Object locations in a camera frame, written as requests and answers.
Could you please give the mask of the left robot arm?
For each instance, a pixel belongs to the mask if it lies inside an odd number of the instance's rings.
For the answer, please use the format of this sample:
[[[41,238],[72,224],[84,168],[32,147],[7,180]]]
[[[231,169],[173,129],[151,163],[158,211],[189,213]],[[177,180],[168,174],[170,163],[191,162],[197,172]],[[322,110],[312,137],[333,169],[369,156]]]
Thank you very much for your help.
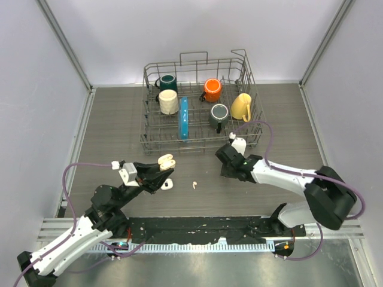
[[[112,237],[122,238],[129,225],[122,207],[143,191],[155,194],[175,165],[170,154],[152,164],[125,161],[106,164],[107,168],[118,171],[123,183],[119,187],[98,186],[91,207],[80,218],[73,217],[71,228],[38,251],[20,253],[18,279],[24,279],[28,286],[53,286],[63,271],[91,247]]]

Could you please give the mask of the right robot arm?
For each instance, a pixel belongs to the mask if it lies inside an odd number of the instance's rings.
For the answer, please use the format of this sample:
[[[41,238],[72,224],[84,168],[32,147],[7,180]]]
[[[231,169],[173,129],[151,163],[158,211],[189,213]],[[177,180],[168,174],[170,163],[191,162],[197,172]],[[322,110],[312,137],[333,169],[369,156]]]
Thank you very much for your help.
[[[222,163],[221,176],[272,185],[304,198],[300,203],[283,203],[276,209],[270,229],[277,236],[312,222],[338,230],[357,202],[355,192],[328,166],[305,170],[276,164],[259,155],[244,157],[229,143],[215,155]]]

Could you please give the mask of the white earbud charging case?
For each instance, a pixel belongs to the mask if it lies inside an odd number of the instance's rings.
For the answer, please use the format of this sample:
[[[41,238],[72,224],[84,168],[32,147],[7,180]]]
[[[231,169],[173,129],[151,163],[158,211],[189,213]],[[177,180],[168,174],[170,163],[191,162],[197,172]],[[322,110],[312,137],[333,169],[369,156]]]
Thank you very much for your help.
[[[171,178],[168,178],[165,180],[165,182],[160,187],[160,189],[163,191],[166,191],[166,190],[171,190],[173,187],[174,187],[173,180]]]

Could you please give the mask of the beige earbud case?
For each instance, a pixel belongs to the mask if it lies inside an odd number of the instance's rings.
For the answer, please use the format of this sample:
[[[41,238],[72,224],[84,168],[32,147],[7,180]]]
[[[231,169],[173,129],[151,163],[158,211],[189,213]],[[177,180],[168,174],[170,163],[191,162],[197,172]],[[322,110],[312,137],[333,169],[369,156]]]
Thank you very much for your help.
[[[165,154],[158,158],[157,164],[159,165],[160,171],[164,171],[174,168],[176,161],[174,160],[174,156],[172,154]]]

